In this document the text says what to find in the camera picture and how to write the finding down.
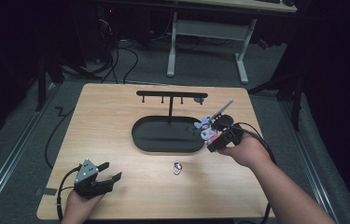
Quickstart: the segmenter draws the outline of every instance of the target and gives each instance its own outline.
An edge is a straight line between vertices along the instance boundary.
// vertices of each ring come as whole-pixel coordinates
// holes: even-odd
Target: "small toy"
[[[210,118],[211,118],[210,116],[206,116],[206,117],[203,117],[201,122],[194,122],[195,128],[201,129],[201,128],[203,128],[203,126],[209,125]]]
[[[204,140],[204,143],[206,145],[210,145],[213,141],[215,141],[218,138],[218,133],[217,131],[209,127],[201,132],[201,138]]]

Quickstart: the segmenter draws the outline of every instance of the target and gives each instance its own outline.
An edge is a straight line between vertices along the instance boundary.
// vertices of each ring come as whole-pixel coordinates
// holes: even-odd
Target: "wooden table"
[[[137,91],[206,92],[202,105],[192,98],[174,101],[173,116],[202,119],[230,99],[224,114],[259,130],[247,91],[241,88],[87,84],[80,94],[47,188],[57,189],[64,175],[86,158],[110,167],[98,180],[122,172],[122,178],[98,204],[91,219],[263,217],[267,199],[252,172],[232,158],[206,147],[191,154],[146,153],[137,148],[131,130],[144,116],[168,114],[169,99],[137,96]],[[174,162],[183,170],[174,175]],[[74,185],[76,174],[64,186]],[[63,191],[65,207],[70,189]],[[56,196],[44,195],[41,219],[57,219]]]

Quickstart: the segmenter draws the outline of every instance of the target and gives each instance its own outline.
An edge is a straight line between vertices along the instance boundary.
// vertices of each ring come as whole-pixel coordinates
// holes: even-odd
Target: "gripper camera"
[[[96,167],[90,160],[84,160],[75,180],[74,191],[85,199],[111,192],[114,184],[121,179],[122,173],[118,173],[106,181],[96,181],[98,173],[107,169],[108,166],[109,162]]]

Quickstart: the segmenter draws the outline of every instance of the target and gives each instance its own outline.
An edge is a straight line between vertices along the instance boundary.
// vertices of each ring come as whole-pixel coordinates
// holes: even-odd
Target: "hand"
[[[100,202],[104,196],[105,195],[102,194],[87,200],[72,190],[67,197],[66,209],[62,224],[83,223],[90,217],[96,204],[98,204],[98,202]]]
[[[250,169],[261,162],[272,162],[264,146],[248,133],[242,135],[239,145],[222,148],[218,150],[218,153],[231,156],[240,165]]]

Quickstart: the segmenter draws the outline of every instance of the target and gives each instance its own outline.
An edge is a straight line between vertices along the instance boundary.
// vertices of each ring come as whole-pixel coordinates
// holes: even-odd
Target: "dark background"
[[[350,1],[299,1],[297,5],[302,16],[324,20],[298,25],[260,20],[252,40],[288,44],[273,79],[302,74],[302,90],[315,123],[350,191]],[[99,29],[91,22],[94,6],[83,7],[85,11],[49,1],[0,2],[0,128],[37,77],[41,55],[53,52],[78,65],[105,59],[101,39],[93,32]],[[164,30],[169,15],[130,8],[115,12],[115,25],[126,27],[122,34],[145,44],[152,37],[149,30]]]

